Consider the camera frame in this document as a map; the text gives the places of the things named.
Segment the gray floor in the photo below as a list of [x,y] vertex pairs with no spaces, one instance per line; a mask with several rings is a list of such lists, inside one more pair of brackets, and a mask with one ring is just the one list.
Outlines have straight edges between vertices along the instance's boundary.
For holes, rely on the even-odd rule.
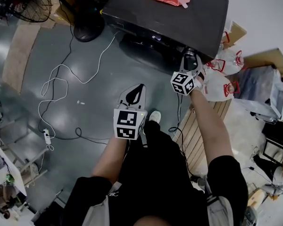
[[[6,27],[0,24],[0,43],[8,49],[15,26]],[[72,54],[66,65],[82,80],[87,81],[97,70],[98,59],[102,50],[113,38],[112,32],[106,27],[96,40],[80,43],[75,39],[72,43]],[[50,99],[50,90],[41,97],[41,88],[49,78],[51,70],[59,65],[69,51],[71,34],[69,27],[56,25],[53,29],[41,29],[33,46],[25,71],[23,89],[20,96],[14,95],[3,85],[0,98],[4,114],[8,120],[21,117],[13,128],[4,130],[5,140],[12,141],[20,134],[30,132],[27,125],[37,129],[38,104],[43,99]],[[6,55],[0,55],[0,77]],[[99,74],[88,84],[81,84],[66,68],[61,68],[59,77],[68,80],[68,96],[62,101],[51,103],[44,115],[56,130],[59,137],[75,137],[75,128],[80,127],[86,137],[108,138],[113,133],[113,109],[122,91],[128,87],[143,83],[147,88],[146,109],[156,108],[162,113],[161,129],[167,132],[177,124],[177,95],[170,85],[170,76],[144,66],[127,57],[115,41],[102,56]],[[55,83],[55,98],[65,94],[66,87],[62,81]],[[184,98],[182,116],[189,104]],[[39,132],[29,133],[17,142],[15,149],[24,158],[33,156],[46,144]],[[84,139],[59,140],[53,139],[54,151],[46,153],[43,168],[49,172],[31,186],[28,202],[40,210],[46,206],[59,190],[64,188],[62,195],[67,200],[69,193],[78,177],[89,176],[105,145],[92,143]]]

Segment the electric fan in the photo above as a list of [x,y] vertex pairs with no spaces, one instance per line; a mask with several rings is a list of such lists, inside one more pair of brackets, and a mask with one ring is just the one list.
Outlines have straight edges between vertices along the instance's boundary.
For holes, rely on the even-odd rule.
[[[98,12],[78,14],[66,1],[59,0],[75,17],[74,36],[80,42],[97,38],[104,29],[104,19]],[[45,22],[51,12],[51,0],[0,0],[5,10],[27,22]]]

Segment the fan grille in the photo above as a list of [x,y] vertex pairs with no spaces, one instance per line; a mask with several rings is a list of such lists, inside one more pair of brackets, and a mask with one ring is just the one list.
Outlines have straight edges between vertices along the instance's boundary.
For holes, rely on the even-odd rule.
[[51,12],[50,0],[0,0],[12,15],[31,23],[45,22]]

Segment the concrete floor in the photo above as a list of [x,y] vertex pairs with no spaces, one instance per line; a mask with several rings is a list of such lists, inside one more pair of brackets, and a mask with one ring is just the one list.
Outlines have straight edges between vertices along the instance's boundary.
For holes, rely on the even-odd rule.
[[[0,78],[15,25],[5,26],[0,23]],[[82,80],[87,81],[96,72],[100,53],[111,42],[113,34],[109,28],[96,40],[80,43],[75,39],[72,53],[65,62]],[[41,88],[49,78],[51,70],[59,65],[69,51],[71,33],[69,27],[56,25],[53,29],[41,28],[29,57],[21,95],[15,95],[9,88],[1,85],[5,121],[8,123],[20,117],[13,126],[2,130],[6,143],[29,133],[14,145],[14,149],[23,159],[33,158],[46,144],[43,134],[37,131],[38,104],[41,100],[51,98],[52,90],[41,97]],[[119,94],[128,87],[143,83],[147,87],[146,109],[156,108],[162,113],[161,129],[167,132],[176,126],[177,96],[170,85],[170,76],[144,66],[127,57],[115,40],[102,56],[98,75],[88,84],[79,83],[66,68],[61,68],[60,78],[68,80],[68,96],[59,102],[51,103],[44,119],[55,128],[59,137],[75,137],[75,128],[80,127],[85,137],[109,138],[113,134],[113,109]],[[65,85],[55,83],[55,98],[65,94]],[[186,111],[189,100],[184,98],[182,111]],[[35,210],[48,206],[54,195],[64,188],[61,197],[67,200],[78,177],[89,176],[105,145],[84,139],[53,139],[53,152],[45,154],[43,168],[49,172],[38,179],[35,186],[28,190],[28,202]]]

